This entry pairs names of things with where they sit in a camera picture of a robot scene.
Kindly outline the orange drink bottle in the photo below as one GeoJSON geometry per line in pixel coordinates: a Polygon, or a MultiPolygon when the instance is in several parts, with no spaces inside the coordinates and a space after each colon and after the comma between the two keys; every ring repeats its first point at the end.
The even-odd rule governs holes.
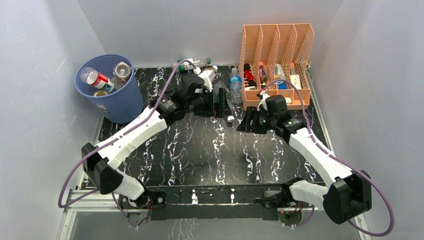
{"type": "Polygon", "coordinates": [[[217,75],[218,67],[216,65],[205,68],[198,76],[205,82],[212,82],[217,75]]]}

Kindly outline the blue label water bottle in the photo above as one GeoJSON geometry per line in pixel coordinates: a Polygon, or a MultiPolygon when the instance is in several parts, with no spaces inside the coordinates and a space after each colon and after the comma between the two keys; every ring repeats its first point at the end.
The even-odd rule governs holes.
{"type": "Polygon", "coordinates": [[[234,104],[242,103],[242,78],[239,75],[236,67],[231,69],[229,78],[229,89],[231,101],[234,104]]]}

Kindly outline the blue plastic bin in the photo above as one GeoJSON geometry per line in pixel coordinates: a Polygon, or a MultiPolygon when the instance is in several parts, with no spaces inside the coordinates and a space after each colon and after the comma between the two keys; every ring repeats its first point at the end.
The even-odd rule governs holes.
{"type": "Polygon", "coordinates": [[[135,67],[132,62],[119,54],[104,54],[85,62],[77,71],[74,78],[76,90],[84,96],[110,122],[126,124],[138,117],[144,109],[144,100],[135,77],[135,67]],[[96,87],[84,83],[80,78],[81,71],[91,67],[108,78],[114,76],[114,67],[124,62],[131,67],[130,78],[120,89],[105,96],[94,96],[96,87]]]}

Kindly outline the brown tea bottle red label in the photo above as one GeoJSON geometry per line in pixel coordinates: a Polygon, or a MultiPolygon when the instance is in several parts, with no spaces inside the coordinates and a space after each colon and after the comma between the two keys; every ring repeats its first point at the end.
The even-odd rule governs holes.
{"type": "Polygon", "coordinates": [[[113,68],[113,74],[122,81],[128,81],[132,74],[132,67],[123,61],[118,62],[113,68]]]}

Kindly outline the yellow juice bottle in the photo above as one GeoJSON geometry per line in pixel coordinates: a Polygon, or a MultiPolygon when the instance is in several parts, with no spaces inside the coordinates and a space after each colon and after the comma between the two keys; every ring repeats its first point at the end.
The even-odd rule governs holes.
{"type": "Polygon", "coordinates": [[[96,92],[93,93],[93,97],[103,97],[103,96],[107,96],[108,93],[104,90],[97,90],[96,92]]]}

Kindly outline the red blue label clear bottle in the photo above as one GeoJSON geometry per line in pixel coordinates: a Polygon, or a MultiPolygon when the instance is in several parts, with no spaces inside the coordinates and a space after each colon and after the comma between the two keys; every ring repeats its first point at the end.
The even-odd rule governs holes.
{"type": "Polygon", "coordinates": [[[111,93],[115,88],[115,84],[110,78],[92,67],[83,68],[79,77],[84,83],[106,93],[111,93]]]}

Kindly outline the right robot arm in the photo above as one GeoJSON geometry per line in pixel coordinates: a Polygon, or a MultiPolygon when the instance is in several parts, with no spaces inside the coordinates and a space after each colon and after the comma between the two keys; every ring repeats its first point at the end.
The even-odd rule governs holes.
{"type": "Polygon", "coordinates": [[[266,95],[259,106],[247,107],[237,131],[254,134],[274,131],[299,152],[324,181],[324,185],[319,185],[296,177],[283,183],[279,193],[256,198],[254,203],[267,208],[282,204],[295,207],[299,202],[306,202],[323,209],[339,225],[372,209],[371,184],[366,180],[368,174],[342,165],[330,157],[325,146],[318,147],[320,141],[308,130],[304,120],[292,117],[282,96],[266,95]]]}

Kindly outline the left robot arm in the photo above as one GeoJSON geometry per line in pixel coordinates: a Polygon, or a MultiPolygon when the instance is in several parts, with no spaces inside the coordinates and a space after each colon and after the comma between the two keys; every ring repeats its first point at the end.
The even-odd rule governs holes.
{"type": "Polygon", "coordinates": [[[122,162],[154,135],[185,118],[186,114],[204,118],[228,116],[226,87],[212,86],[209,78],[188,74],[181,86],[166,83],[160,96],[109,140],[81,149],[83,171],[102,195],[118,194],[136,208],[153,202],[151,191],[142,181],[119,170],[122,162]]]}

